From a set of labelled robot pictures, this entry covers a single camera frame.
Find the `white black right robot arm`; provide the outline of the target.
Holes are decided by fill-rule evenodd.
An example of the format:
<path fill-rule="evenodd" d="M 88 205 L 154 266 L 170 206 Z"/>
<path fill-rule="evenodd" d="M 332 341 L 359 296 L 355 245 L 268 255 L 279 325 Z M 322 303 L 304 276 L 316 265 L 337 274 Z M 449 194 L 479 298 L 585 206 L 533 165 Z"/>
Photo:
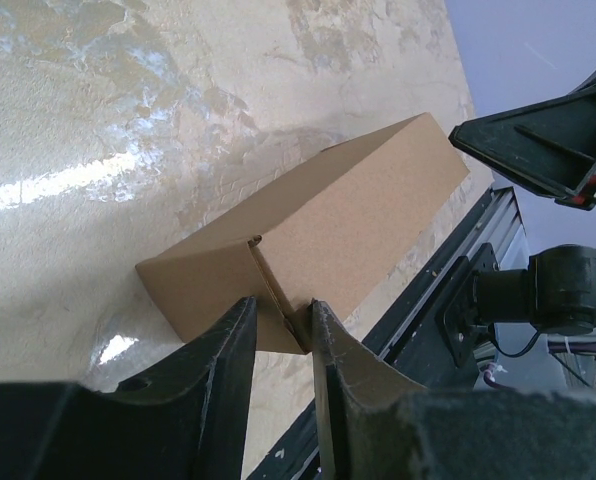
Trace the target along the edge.
<path fill-rule="evenodd" d="M 596 206 L 596 70 L 571 93 L 467 121 L 450 143 L 525 190 L 557 204 Z M 456 366 L 497 323 L 527 323 L 536 335 L 589 334 L 596 328 L 596 249 L 557 246 L 524 269 L 500 271 L 493 248 L 460 257 L 436 315 Z"/>

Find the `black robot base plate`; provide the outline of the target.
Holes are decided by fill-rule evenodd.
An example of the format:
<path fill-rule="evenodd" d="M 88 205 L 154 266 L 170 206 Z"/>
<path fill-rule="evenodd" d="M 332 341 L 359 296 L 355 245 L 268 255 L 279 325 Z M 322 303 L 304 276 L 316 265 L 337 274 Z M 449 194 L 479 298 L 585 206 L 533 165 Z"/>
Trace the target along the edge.
<path fill-rule="evenodd" d="M 483 244 L 500 262 L 522 230 L 511 188 L 488 190 L 453 230 L 412 282 L 363 339 L 387 364 L 428 387 L 472 386 L 477 373 L 473 358 L 458 369 L 444 346 L 431 300 L 445 292 L 450 267 L 473 258 Z M 321 477 L 315 406 L 309 403 L 276 441 L 250 479 L 319 479 Z"/>

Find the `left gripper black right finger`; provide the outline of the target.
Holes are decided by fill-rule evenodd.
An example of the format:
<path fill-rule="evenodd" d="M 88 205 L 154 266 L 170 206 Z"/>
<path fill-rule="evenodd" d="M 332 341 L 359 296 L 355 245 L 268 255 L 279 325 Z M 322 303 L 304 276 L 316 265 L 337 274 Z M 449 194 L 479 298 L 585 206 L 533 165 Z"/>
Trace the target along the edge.
<path fill-rule="evenodd" d="M 596 390 L 429 390 L 311 306 L 325 479 L 596 479 Z"/>

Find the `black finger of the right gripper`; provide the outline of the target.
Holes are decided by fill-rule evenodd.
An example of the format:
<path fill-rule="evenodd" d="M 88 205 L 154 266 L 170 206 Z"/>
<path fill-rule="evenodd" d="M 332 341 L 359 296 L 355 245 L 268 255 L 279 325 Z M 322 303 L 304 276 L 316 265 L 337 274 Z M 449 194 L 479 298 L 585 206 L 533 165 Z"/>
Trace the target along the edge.
<path fill-rule="evenodd" d="M 589 211 L 596 206 L 596 70 L 567 95 L 466 121 L 449 141 L 531 193 Z"/>

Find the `brown cardboard box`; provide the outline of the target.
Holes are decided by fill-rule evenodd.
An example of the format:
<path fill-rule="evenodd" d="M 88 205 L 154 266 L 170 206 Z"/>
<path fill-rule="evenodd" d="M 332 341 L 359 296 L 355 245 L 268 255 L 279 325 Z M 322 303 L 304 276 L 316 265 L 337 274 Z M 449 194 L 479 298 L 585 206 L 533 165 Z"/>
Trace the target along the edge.
<path fill-rule="evenodd" d="M 348 317 L 467 173 L 423 113 L 321 151 L 136 271 L 184 342 L 251 296 L 258 349 L 305 354 L 309 304 Z"/>

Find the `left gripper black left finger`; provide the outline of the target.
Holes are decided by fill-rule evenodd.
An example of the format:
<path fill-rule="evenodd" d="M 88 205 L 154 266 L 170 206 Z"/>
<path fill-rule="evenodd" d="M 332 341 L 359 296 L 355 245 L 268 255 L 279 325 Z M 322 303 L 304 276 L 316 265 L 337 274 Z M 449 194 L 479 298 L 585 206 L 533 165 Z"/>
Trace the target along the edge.
<path fill-rule="evenodd" d="M 252 297 L 111 393 L 0 382 L 0 479 L 237 479 L 257 338 Z"/>

